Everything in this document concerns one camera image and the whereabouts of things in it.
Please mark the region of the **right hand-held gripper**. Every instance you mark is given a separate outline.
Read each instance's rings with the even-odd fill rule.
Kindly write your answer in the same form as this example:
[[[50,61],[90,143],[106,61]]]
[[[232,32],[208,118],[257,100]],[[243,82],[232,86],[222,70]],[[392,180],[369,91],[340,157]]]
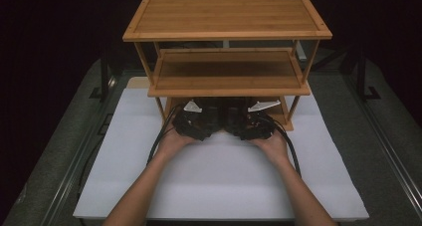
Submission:
[[[280,101],[256,102],[247,107],[239,123],[236,124],[234,134],[242,140],[267,139],[277,129],[276,121],[266,113],[266,110],[276,107]]]

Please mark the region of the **person's left hand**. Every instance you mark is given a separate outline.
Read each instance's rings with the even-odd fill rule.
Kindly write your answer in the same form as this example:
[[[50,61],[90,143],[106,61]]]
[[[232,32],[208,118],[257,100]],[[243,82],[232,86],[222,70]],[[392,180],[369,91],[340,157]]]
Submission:
[[[161,139],[158,150],[153,156],[153,161],[162,164],[168,163],[184,146],[193,143],[194,138],[180,135],[173,126],[165,131]]]

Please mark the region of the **white table mat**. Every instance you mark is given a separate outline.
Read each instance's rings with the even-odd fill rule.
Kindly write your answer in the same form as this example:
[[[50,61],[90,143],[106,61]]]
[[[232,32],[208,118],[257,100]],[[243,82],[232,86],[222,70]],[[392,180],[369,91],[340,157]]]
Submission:
[[[313,96],[300,99],[289,137],[302,178],[330,216],[365,219],[368,213],[329,135]],[[108,216],[140,174],[161,116],[145,89],[126,89],[76,206],[78,218]],[[164,220],[288,220],[285,186],[263,151],[224,131],[188,145],[166,166],[149,218]]]

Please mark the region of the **wooden three-tier shoe rack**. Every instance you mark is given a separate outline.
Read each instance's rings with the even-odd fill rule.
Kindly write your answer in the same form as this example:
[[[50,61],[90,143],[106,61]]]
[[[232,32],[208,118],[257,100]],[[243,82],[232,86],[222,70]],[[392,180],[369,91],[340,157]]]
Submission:
[[[285,129],[311,92],[298,44],[331,37],[311,0],[142,0],[122,36],[153,44],[143,68],[162,116],[195,97],[250,97],[278,102],[270,115]]]

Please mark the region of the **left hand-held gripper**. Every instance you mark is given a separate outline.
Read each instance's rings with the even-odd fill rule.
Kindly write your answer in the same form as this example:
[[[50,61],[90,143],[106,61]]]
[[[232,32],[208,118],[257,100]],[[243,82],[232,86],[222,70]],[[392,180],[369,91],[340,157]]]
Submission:
[[[173,126],[180,135],[203,141],[212,132],[201,119],[203,109],[193,100],[189,101],[173,119]]]

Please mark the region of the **black metal stand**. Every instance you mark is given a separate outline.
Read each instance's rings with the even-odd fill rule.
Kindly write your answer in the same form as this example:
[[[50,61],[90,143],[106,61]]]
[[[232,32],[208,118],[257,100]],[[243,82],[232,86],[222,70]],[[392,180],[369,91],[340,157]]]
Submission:
[[[110,92],[112,73],[110,69],[111,54],[110,51],[103,51],[101,57],[95,61],[94,66],[100,68],[100,85],[94,88],[90,94],[91,99],[98,99],[103,103]]]
[[[352,47],[345,55],[340,69],[345,75],[356,74],[356,92],[362,101],[380,100],[380,94],[376,88],[368,87],[365,83],[366,58],[361,48]]]

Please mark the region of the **person's right hand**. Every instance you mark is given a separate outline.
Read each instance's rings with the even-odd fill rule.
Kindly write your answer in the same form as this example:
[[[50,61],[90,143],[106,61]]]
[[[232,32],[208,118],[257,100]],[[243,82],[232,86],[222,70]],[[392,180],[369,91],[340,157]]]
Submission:
[[[252,139],[251,143],[257,145],[275,166],[284,167],[291,164],[288,157],[287,143],[278,131],[275,131],[267,139]]]

